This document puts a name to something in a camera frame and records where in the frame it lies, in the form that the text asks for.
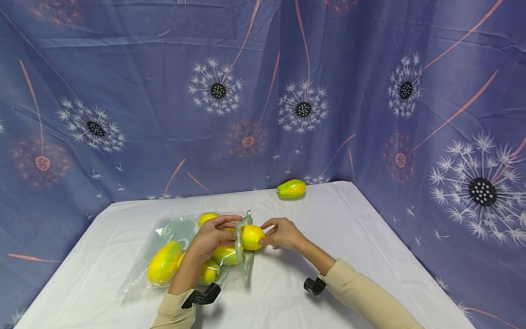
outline beige sleeve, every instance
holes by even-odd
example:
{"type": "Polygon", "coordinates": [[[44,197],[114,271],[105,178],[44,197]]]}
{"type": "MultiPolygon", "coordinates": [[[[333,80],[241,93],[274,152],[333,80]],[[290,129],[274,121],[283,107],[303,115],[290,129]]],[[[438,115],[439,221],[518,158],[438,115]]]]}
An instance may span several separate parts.
{"type": "Polygon", "coordinates": [[[181,306],[194,289],[180,295],[166,294],[150,329],[190,329],[196,320],[196,307],[187,310],[181,306]]]}
{"type": "Polygon", "coordinates": [[[375,329],[423,329],[391,294],[344,260],[338,259],[326,276],[319,277],[334,297],[375,329]]]}

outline black clip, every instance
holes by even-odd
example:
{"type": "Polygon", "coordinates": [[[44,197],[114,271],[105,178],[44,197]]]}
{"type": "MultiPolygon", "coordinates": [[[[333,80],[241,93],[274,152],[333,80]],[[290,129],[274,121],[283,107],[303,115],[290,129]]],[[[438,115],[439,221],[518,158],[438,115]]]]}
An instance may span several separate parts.
{"type": "Polygon", "coordinates": [[[305,283],[303,283],[303,288],[314,296],[321,294],[323,289],[325,289],[325,286],[327,286],[327,284],[318,277],[316,278],[316,281],[311,278],[307,278],[305,283]]]}
{"type": "Polygon", "coordinates": [[[205,292],[194,290],[190,296],[185,300],[182,305],[182,309],[187,310],[192,307],[193,304],[196,305],[208,305],[213,303],[219,293],[221,292],[221,287],[217,284],[212,283],[208,286],[205,292]]]}

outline plastic bag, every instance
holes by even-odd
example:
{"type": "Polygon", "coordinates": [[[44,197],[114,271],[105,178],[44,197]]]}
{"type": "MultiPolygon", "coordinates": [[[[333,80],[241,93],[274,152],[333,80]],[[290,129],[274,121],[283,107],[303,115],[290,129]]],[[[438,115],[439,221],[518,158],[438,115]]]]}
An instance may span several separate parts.
{"type": "Polygon", "coordinates": [[[117,294],[140,297],[144,290],[168,287],[200,226],[204,221],[219,215],[243,216],[234,230],[238,238],[234,247],[220,246],[216,249],[212,258],[207,260],[201,269],[199,285],[209,285],[212,282],[221,284],[229,276],[229,284],[246,278],[254,252],[243,249],[241,228],[252,224],[251,211],[201,213],[159,220],[117,294]]]}

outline fake mango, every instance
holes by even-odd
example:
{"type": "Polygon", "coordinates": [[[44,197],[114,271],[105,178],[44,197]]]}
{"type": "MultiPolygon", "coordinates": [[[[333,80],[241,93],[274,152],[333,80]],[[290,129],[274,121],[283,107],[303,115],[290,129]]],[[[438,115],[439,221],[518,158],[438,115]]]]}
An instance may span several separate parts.
{"type": "Polygon", "coordinates": [[[263,247],[259,240],[265,237],[265,232],[256,225],[244,225],[241,227],[241,245],[245,250],[254,251],[263,247]]]}
{"type": "MultiPolygon", "coordinates": [[[[181,266],[181,262],[185,257],[186,253],[183,253],[177,262],[177,268],[181,266]]],[[[219,265],[217,265],[213,260],[207,260],[203,267],[201,268],[201,274],[199,276],[199,284],[206,285],[214,282],[219,277],[220,270],[219,265]]]]}
{"type": "MultiPolygon", "coordinates": [[[[244,257],[244,249],[241,247],[241,259],[244,257]]],[[[212,255],[212,260],[220,265],[238,265],[236,248],[233,246],[219,246],[212,255]]]]}
{"type": "MultiPolygon", "coordinates": [[[[199,221],[197,222],[197,224],[199,225],[199,227],[201,227],[206,221],[211,220],[213,218],[217,218],[219,216],[221,216],[221,214],[218,214],[218,213],[204,213],[199,218],[199,221]]],[[[225,228],[225,230],[235,232],[235,229],[233,229],[233,228],[225,228]]]]}
{"type": "Polygon", "coordinates": [[[183,254],[183,245],[170,241],[151,259],[146,276],[150,284],[164,286],[174,277],[177,262],[183,254]]]}
{"type": "Polygon", "coordinates": [[[284,199],[296,199],[305,194],[307,185],[301,180],[289,180],[278,186],[278,195],[284,199]]]}

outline pink stem pattern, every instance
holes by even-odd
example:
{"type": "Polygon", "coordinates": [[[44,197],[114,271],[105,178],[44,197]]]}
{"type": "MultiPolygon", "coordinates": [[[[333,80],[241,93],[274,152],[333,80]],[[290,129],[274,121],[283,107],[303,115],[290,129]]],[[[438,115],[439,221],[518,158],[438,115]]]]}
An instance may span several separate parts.
{"type": "Polygon", "coordinates": [[[490,11],[488,11],[488,13],[471,29],[469,30],[466,35],[464,37],[462,37],[462,39],[458,40],[457,42],[455,42],[454,45],[452,45],[451,47],[449,47],[445,52],[443,52],[442,54],[440,54],[440,56],[438,56],[437,58],[435,58],[434,60],[432,60],[428,65],[426,65],[424,67],[424,69],[428,68],[429,66],[431,66],[431,64],[433,64],[434,62],[438,61],[441,57],[443,57],[445,54],[447,54],[448,52],[450,52],[453,48],[455,48],[456,46],[458,46],[462,41],[464,41],[464,39],[466,39],[471,33],[473,33],[477,28],[480,27],[480,25],[482,25],[488,18],[490,18],[491,15],[493,15],[493,13],[497,10],[497,8],[499,8],[499,6],[501,5],[503,0],[498,0],[494,6],[490,9],[490,11]]]}
{"type": "Polygon", "coordinates": [[[256,128],[254,129],[254,132],[252,134],[255,134],[259,124],[261,123],[261,120],[263,119],[263,114],[265,113],[265,110],[267,109],[268,100],[270,99],[270,93],[272,92],[272,86],[274,86],[274,80],[276,80],[276,74],[278,73],[278,66],[279,66],[279,54],[281,51],[278,51],[278,57],[276,58],[276,64],[274,66],[274,74],[272,75],[272,82],[270,82],[270,89],[268,91],[267,95],[267,101],[265,102],[265,107],[263,108],[263,112],[261,112],[261,116],[259,118],[258,124],[256,125],[256,128]]]}
{"type": "Polygon", "coordinates": [[[334,159],[336,158],[336,156],[338,155],[338,153],[340,152],[341,148],[348,142],[350,141],[351,139],[353,139],[354,137],[356,136],[356,134],[352,135],[352,136],[349,136],[343,143],[341,143],[340,145],[340,148],[336,151],[336,154],[332,157],[331,161],[329,162],[329,164],[327,165],[327,167],[325,168],[325,170],[321,173],[321,176],[323,176],[323,174],[327,171],[327,169],[330,167],[330,165],[332,164],[332,162],[334,161],[334,159]]]}
{"type": "Polygon", "coordinates": [[[471,104],[473,104],[474,101],[477,100],[477,98],[479,98],[483,93],[484,91],[486,91],[486,89],[488,88],[488,86],[491,84],[491,82],[493,81],[493,79],[495,79],[495,76],[497,75],[497,72],[498,71],[495,71],[493,73],[493,75],[489,78],[489,80],[482,86],[482,88],[480,88],[480,90],[467,102],[464,104],[463,107],[461,107],[455,114],[453,114],[451,116],[451,118],[447,119],[440,127],[438,127],[437,129],[435,129],[434,132],[431,133],[431,135],[427,136],[426,139],[424,139],[420,144],[418,144],[417,146],[414,147],[414,149],[411,151],[411,153],[413,153],[416,149],[418,149],[423,143],[425,143],[429,138],[431,138],[431,136],[433,136],[434,134],[436,134],[439,130],[441,130],[442,128],[444,128],[447,124],[449,124],[454,118],[456,118],[459,114],[461,114],[462,112],[464,112],[466,110],[466,108],[468,108],[471,104]]]}
{"type": "Polygon", "coordinates": [[[497,320],[501,321],[502,323],[512,327],[513,329],[519,329],[519,327],[515,327],[514,325],[504,321],[503,319],[499,318],[498,316],[496,315],[493,315],[491,313],[488,313],[488,312],[484,312],[484,311],[481,311],[481,310],[478,310],[476,308],[471,308],[471,307],[464,307],[464,310],[466,311],[473,311],[473,312],[478,312],[480,314],[484,314],[484,315],[487,315],[487,316],[491,316],[492,318],[496,318],[497,320]]]}
{"type": "Polygon", "coordinates": [[[66,80],[64,80],[64,78],[62,78],[62,76],[58,73],[57,70],[55,70],[55,68],[51,65],[51,63],[44,57],[44,55],[42,55],[42,53],[40,51],[38,51],[37,47],[35,47],[31,41],[29,41],[28,38],[26,38],[26,36],[24,35],[24,33],[22,33],[22,31],[20,31],[18,29],[18,27],[16,27],[16,25],[13,23],[13,21],[11,21],[11,19],[4,13],[4,11],[2,10],[2,8],[0,8],[0,13],[2,13],[2,15],[4,15],[4,17],[6,18],[6,20],[14,27],[14,29],[20,34],[20,36],[31,46],[31,48],[33,48],[34,51],[36,51],[36,53],[46,62],[47,65],[49,65],[49,67],[53,70],[53,72],[55,72],[57,74],[57,76],[60,78],[60,80],[62,80],[62,82],[64,82],[64,84],[66,85],[66,87],[69,89],[69,91],[71,91],[71,93],[73,94],[73,96],[75,96],[75,98],[77,98],[77,95],[75,94],[75,92],[73,92],[73,89],[67,84],[66,80]]]}
{"type": "Polygon", "coordinates": [[[236,59],[232,63],[232,66],[235,65],[235,63],[237,62],[237,59],[241,55],[241,52],[245,48],[245,44],[247,43],[248,36],[250,35],[250,30],[252,30],[252,27],[254,25],[254,21],[256,20],[256,14],[258,13],[258,9],[259,9],[259,4],[260,3],[261,3],[261,0],[256,0],[256,5],[254,6],[254,10],[252,11],[252,17],[250,18],[250,24],[248,25],[247,35],[245,36],[245,41],[243,41],[243,44],[241,45],[241,49],[239,49],[239,52],[237,53],[236,59]]]}
{"type": "Polygon", "coordinates": [[[171,180],[174,179],[174,176],[177,174],[177,172],[179,171],[179,169],[181,169],[183,163],[186,161],[186,158],[184,158],[181,162],[179,162],[179,165],[177,166],[177,168],[175,168],[175,171],[174,173],[171,175],[170,177],[170,180],[168,181],[168,184],[166,184],[166,188],[165,188],[165,194],[168,192],[168,187],[170,186],[170,183],[171,183],[171,180]]]}
{"type": "Polygon", "coordinates": [[[517,156],[519,155],[519,153],[521,152],[522,148],[526,145],[526,137],[522,140],[522,143],[521,145],[519,146],[519,148],[517,148],[517,150],[515,152],[513,152],[513,154],[511,155],[511,160],[509,163],[506,164],[506,166],[504,166],[504,168],[499,172],[499,174],[492,179],[492,183],[495,183],[499,180],[500,176],[502,176],[502,173],[508,169],[508,167],[510,166],[510,163],[513,162],[517,156]]]}
{"type": "Polygon", "coordinates": [[[22,62],[20,59],[18,60],[20,63],[20,67],[22,68],[22,72],[24,73],[24,77],[26,79],[27,87],[29,88],[29,92],[31,93],[31,97],[33,98],[33,103],[35,104],[36,109],[36,115],[38,116],[38,124],[40,125],[40,149],[41,149],[41,156],[44,156],[44,127],[42,126],[42,118],[40,117],[40,110],[38,109],[38,103],[36,101],[35,96],[35,90],[33,89],[33,84],[31,83],[31,79],[29,78],[29,74],[27,73],[26,67],[24,65],[24,62],[22,62]]]}
{"type": "Polygon", "coordinates": [[[348,148],[347,151],[349,151],[349,161],[351,162],[351,170],[352,170],[352,182],[355,183],[355,165],[352,163],[352,154],[351,149],[348,148]]]}
{"type": "Polygon", "coordinates": [[[7,254],[7,256],[13,257],[13,258],[19,258],[21,260],[26,260],[26,261],[45,262],[45,263],[62,263],[62,261],[43,260],[42,258],[36,258],[36,257],[31,257],[31,256],[19,255],[19,254],[7,254]]]}
{"type": "Polygon", "coordinates": [[[214,195],[212,192],[210,192],[209,189],[207,189],[206,187],[203,186],[203,184],[201,184],[197,179],[195,179],[191,173],[187,172],[188,176],[190,176],[191,179],[194,180],[194,182],[196,182],[199,186],[201,186],[202,188],[204,188],[208,193],[210,193],[210,195],[214,195]]]}
{"type": "Polygon", "coordinates": [[[305,44],[305,54],[307,55],[307,80],[310,81],[310,58],[309,58],[309,48],[307,47],[307,38],[305,38],[305,30],[303,29],[303,23],[301,21],[301,13],[299,11],[298,0],[294,1],[296,4],[296,15],[298,16],[299,29],[301,30],[301,35],[303,37],[303,43],[305,44]]]}

